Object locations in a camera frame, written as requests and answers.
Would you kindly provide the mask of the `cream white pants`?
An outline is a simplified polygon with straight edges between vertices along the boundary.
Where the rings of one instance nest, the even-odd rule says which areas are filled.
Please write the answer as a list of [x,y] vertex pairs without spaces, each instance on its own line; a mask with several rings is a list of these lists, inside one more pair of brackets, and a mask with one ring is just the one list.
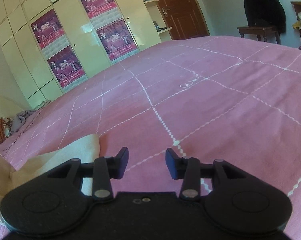
[[[99,157],[99,153],[99,136],[91,134],[59,150],[30,158],[19,170],[16,170],[0,155],[0,204],[8,192],[58,165],[74,158],[80,159],[82,163],[92,163]],[[4,224],[1,210],[0,224]]]

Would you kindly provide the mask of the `pink checked bedspread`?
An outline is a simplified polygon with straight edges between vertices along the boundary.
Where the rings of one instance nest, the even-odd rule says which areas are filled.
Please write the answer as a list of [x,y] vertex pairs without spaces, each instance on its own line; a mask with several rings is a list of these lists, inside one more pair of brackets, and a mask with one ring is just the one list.
[[114,191],[178,191],[165,150],[224,159],[282,190],[301,239],[301,51],[238,37],[168,41],[129,57],[33,114],[0,145],[15,169],[90,134],[129,149]]

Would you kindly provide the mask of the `grey crumpled cloth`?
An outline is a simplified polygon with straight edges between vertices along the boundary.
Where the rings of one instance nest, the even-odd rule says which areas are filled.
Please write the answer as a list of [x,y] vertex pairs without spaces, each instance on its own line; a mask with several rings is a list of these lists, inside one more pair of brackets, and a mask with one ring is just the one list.
[[12,119],[9,119],[7,122],[7,136],[10,137],[17,133],[26,123],[27,119],[34,115],[37,111],[34,110],[25,110],[19,112]]

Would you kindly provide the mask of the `magenta poster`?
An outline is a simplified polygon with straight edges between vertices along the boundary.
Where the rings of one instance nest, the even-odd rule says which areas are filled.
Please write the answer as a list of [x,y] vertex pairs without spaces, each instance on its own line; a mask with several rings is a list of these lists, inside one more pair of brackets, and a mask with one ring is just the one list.
[[54,9],[34,21],[31,28],[41,49],[65,34]]
[[99,28],[97,34],[112,63],[122,61],[139,52],[135,40],[123,19]]
[[81,0],[81,2],[89,19],[93,19],[111,9],[117,8],[114,0]]
[[64,93],[88,78],[71,46],[67,46],[47,60]]

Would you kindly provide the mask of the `cream bed headboard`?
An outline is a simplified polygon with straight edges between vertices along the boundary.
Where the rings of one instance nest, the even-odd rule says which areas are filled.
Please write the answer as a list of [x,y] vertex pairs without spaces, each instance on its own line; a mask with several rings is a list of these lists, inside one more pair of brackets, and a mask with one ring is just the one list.
[[22,104],[0,96],[0,118],[13,118],[21,111],[29,109],[29,104]]

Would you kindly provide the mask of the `cream wardrobe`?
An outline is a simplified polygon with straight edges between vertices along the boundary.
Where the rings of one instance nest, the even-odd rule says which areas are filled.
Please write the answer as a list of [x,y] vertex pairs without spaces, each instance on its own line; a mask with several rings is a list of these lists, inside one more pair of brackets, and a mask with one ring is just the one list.
[[[47,60],[71,46],[91,78],[112,63],[97,30],[123,19],[140,51],[161,42],[143,0],[114,0],[117,8],[89,19],[81,0],[0,0],[0,46],[8,67],[31,108],[64,93]],[[65,32],[41,49],[31,24],[55,10]]]

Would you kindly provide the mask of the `brown wooden door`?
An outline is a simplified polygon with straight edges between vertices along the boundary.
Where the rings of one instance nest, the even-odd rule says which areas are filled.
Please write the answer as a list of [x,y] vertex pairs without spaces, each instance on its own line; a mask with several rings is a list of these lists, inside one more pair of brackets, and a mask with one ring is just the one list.
[[197,0],[159,0],[163,19],[173,40],[208,36],[210,33]]

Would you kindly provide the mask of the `upper left magenta poster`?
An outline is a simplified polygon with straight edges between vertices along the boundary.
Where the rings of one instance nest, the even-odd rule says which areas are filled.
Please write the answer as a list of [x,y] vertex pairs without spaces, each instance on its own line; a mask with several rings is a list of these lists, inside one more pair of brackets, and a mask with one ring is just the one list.
[[65,34],[54,9],[34,21],[31,28],[41,49]]

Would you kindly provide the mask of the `brown wooden chair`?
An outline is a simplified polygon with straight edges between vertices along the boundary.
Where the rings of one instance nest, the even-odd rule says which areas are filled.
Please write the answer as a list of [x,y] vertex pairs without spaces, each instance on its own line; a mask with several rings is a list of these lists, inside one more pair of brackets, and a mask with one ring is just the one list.
[[268,41],[269,36],[274,36],[276,43],[281,44],[279,33],[275,27],[238,27],[239,34],[242,38],[245,35],[256,35],[258,41]]

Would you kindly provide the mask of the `upper right magenta poster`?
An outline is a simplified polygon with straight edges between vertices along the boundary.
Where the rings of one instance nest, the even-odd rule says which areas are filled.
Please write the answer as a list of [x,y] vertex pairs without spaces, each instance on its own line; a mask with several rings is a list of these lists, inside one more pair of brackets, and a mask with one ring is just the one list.
[[111,9],[117,8],[114,0],[81,0],[81,2],[89,19],[93,19]]

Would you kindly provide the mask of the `wall corner shelf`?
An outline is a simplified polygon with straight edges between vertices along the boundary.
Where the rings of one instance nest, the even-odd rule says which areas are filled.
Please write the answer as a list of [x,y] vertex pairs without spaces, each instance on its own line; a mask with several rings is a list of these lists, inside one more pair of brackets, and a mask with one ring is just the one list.
[[160,11],[159,0],[143,0],[151,19],[155,25],[156,31],[161,39],[161,42],[172,40],[170,31],[172,27],[169,27]]

